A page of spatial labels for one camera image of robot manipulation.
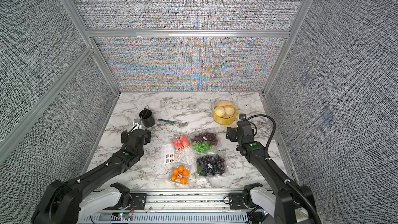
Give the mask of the white fruit sticker sheet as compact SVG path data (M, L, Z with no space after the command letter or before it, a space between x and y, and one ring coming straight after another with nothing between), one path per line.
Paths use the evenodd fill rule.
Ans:
M162 145L161 163L162 164L173 164L175 162L174 151L175 151L175 148L172 144Z

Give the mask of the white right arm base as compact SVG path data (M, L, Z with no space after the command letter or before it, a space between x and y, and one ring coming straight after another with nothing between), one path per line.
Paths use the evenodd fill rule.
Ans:
M244 204L251 209L262 208L272 217L275 216L276 196L270 193L262 184L245 185L243 189Z

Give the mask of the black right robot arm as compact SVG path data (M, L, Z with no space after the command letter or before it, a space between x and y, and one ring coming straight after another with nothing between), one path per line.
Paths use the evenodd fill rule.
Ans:
M255 117L268 118L273 126L266 146L255 140L250 120ZM295 209L297 206L308 212L309 224L320 224L314 196L308 187L300 186L279 168L268 154L268 148L276 131L275 120L264 114L249 117L237 122L236 128L227 128L226 139L236 142L236 150L246 158L265 178L272 193L262 186L249 190L250 205L259 206L271 215L277 224L298 224Z

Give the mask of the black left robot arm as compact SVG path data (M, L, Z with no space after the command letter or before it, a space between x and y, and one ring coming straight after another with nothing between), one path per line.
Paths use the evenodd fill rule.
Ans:
M122 147L104 163L65 182L52 182L31 217L33 224L76 224L84 218L83 200L99 186L129 170L144 154L151 131L136 129L121 134Z

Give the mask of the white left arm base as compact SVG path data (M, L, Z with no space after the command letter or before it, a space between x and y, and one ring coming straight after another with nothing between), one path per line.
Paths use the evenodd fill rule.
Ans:
M130 206L130 189L121 183L114 183L107 189L92 192L82 200L79 204L80 210L77 222L109 207L125 210Z

